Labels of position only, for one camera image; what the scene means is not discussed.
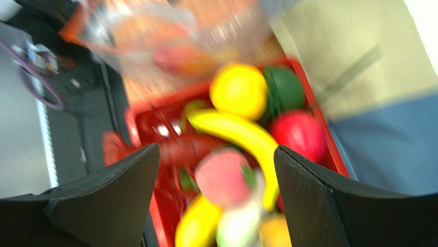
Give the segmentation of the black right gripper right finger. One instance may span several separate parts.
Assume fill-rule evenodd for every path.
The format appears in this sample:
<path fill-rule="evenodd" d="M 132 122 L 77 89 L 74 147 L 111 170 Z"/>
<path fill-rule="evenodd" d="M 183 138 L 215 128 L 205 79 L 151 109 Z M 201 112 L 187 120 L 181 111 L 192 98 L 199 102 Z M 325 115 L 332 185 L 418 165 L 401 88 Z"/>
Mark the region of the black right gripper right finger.
<path fill-rule="evenodd" d="M 437 194 L 369 186 L 285 146 L 274 162 L 293 246 L 437 246 Z"/>

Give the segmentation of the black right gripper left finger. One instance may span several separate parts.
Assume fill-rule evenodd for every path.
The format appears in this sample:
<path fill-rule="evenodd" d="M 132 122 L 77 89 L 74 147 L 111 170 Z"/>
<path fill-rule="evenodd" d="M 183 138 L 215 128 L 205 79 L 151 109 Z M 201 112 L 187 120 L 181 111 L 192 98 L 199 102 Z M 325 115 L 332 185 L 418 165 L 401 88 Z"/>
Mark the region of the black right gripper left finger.
<path fill-rule="evenodd" d="M 42 194 L 1 199 L 1 246 L 140 246 L 159 159 L 151 144 Z"/>

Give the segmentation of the pink toy peach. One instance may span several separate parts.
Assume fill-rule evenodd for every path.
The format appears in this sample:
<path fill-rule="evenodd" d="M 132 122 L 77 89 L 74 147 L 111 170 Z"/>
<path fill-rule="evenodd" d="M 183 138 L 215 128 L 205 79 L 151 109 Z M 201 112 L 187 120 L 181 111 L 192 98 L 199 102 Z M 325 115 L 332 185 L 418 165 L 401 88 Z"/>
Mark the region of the pink toy peach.
<path fill-rule="evenodd" d="M 219 148 L 207 154 L 195 170 L 195 182 L 201 194 L 221 207 L 246 201 L 251 189 L 243 170 L 250 168 L 244 155 L 233 148 Z"/>

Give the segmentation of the clear orange zip top bag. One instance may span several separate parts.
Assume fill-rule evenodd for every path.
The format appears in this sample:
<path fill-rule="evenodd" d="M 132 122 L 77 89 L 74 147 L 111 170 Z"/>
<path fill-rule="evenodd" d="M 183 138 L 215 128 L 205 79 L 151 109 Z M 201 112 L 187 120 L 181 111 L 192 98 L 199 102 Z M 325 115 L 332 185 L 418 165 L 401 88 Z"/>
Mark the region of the clear orange zip top bag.
<path fill-rule="evenodd" d="M 269 35 L 269 19 L 263 1 L 80 1 L 59 34 L 159 90 L 245 59 Z"/>

